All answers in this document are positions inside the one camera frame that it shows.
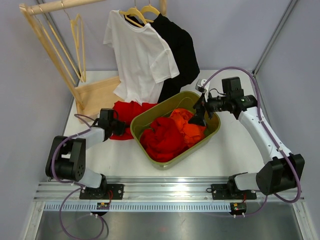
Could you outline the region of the red t shirt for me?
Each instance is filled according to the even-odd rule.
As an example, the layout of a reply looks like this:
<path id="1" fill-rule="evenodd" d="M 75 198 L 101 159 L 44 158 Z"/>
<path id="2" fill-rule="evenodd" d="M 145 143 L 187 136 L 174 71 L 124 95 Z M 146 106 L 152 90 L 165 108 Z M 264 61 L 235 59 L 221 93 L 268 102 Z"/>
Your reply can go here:
<path id="1" fill-rule="evenodd" d="M 116 111 L 114 116 L 117 117 L 119 121 L 125 122 L 125 130 L 123 135 L 118 136 L 113 134 L 110 137 L 110 139 L 118 140 L 118 141 L 132 140 L 134 138 L 130 129 L 132 120 L 138 115 L 144 113 L 145 111 L 151 109 L 156 105 L 157 105 L 156 103 L 148 103 L 148 102 L 143 102 L 142 104 L 139 104 L 138 102 L 135 102 L 135 101 L 131 101 L 131 102 L 117 101 L 113 106 L 113 109 Z"/>
<path id="2" fill-rule="evenodd" d="M 169 162 L 188 149 L 174 120 L 168 117 L 156 118 L 143 131 L 139 142 L 148 156 L 158 163 Z"/>

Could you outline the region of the orange t shirt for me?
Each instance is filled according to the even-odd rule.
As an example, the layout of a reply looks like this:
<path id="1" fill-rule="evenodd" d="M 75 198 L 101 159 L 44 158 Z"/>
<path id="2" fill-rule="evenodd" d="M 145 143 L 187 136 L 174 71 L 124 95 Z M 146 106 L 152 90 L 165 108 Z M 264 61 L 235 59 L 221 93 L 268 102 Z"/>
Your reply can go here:
<path id="1" fill-rule="evenodd" d="M 184 108 L 176 108 L 170 114 L 170 119 L 175 122 L 179 132 L 183 135 L 185 144 L 191 148 L 198 142 L 202 141 L 205 136 L 205 126 L 199 126 L 189 123 L 194 116 L 192 112 Z"/>

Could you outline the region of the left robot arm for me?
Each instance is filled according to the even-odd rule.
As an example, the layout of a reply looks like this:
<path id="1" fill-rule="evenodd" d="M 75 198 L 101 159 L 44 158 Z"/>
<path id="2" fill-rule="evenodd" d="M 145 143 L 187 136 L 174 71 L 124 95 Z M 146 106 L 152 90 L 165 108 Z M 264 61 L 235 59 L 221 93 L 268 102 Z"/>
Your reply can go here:
<path id="1" fill-rule="evenodd" d="M 109 192 L 106 177 L 86 167 L 86 151 L 113 135 L 125 133 L 126 123 L 115 109 L 102 108 L 99 116 L 74 114 L 87 129 L 70 136 L 55 136 L 48 155 L 45 174 L 62 184 L 75 184 L 84 193 L 103 199 Z"/>

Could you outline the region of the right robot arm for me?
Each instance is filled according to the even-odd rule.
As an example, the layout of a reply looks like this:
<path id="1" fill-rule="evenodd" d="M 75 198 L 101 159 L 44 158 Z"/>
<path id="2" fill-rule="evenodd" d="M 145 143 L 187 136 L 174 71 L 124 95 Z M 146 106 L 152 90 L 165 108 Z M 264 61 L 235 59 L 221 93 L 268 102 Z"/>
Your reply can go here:
<path id="1" fill-rule="evenodd" d="M 300 179 L 305 165 L 301 154 L 293 154 L 278 138 L 265 120 L 258 101 L 245 95 L 239 77 L 222 81 L 223 93 L 213 97 L 206 79 L 198 80 L 195 88 L 201 96 L 194 104 L 195 115 L 189 123 L 205 126 L 205 115 L 212 118 L 216 112 L 229 112 L 245 127 L 262 156 L 264 166 L 257 173 L 238 173 L 229 177 L 227 193 L 239 198 L 245 191 L 259 191 L 265 196 L 297 189 L 301 194 Z"/>

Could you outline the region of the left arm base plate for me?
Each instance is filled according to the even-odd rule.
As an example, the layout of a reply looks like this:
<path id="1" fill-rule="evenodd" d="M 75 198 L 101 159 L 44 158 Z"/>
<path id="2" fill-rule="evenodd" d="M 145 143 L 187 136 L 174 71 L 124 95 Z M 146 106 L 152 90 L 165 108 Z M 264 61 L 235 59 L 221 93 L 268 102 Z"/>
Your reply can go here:
<path id="1" fill-rule="evenodd" d="M 99 188 L 86 187 L 79 194 L 80 200 L 122 200 L 124 185 L 119 183 L 107 183 Z"/>

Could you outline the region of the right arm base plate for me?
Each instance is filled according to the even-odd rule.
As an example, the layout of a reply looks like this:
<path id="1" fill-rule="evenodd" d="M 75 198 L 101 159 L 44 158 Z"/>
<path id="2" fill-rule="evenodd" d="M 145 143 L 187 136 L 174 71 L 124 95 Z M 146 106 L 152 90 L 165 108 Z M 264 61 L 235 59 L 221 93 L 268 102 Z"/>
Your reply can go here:
<path id="1" fill-rule="evenodd" d="M 213 200 L 256 200 L 257 194 L 251 190 L 234 190 L 226 183 L 211 184 L 206 192 L 212 195 Z"/>

